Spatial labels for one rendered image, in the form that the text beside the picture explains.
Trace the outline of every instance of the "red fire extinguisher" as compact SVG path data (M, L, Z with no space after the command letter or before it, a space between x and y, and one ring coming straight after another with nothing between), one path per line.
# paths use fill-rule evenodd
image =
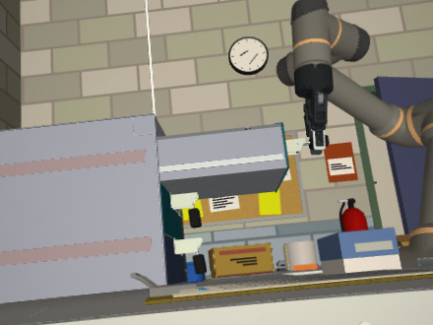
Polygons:
M339 200L339 202L343 202L340 209L341 231L361 231L368 229L367 218L365 218L365 215L362 211L353 207L355 199ZM343 213L342 209L346 202L348 203L348 208Z

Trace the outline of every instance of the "red poster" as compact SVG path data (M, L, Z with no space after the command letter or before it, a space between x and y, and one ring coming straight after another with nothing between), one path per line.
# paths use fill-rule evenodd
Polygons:
M358 179L351 142L329 145L325 149L325 163L330 183Z

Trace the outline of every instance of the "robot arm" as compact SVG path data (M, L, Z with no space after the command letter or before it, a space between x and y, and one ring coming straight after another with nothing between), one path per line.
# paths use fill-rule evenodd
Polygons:
M426 147L419 226L433 232L433 98L400 108L372 96L332 68L340 60L361 59L368 51L370 37L363 29L331 16L326 0L298 0L291 19L293 51L281 59L277 72L285 85L294 85L296 94L305 98L311 153L321 154L328 145L321 137L327 123L327 101L360 120L382 140L404 147Z

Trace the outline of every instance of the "clock face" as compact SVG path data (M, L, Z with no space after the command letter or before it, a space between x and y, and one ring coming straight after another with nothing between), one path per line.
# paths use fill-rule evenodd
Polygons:
M243 37L235 41L228 51L231 67L242 75L254 75L262 71L268 62L268 49L255 37Z

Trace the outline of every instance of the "yellow sticky note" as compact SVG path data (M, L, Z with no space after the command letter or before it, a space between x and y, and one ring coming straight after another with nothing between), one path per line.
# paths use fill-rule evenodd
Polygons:
M195 203L195 205L194 205L194 207L199 210L200 217L202 218L203 217L202 201L201 200L197 200L196 203ZM191 209L190 208L184 208L182 210L183 220L184 221L189 221L189 212L188 212L189 210L191 210Z
M259 208L261 216L276 216L281 214L281 199L277 192L259 194Z

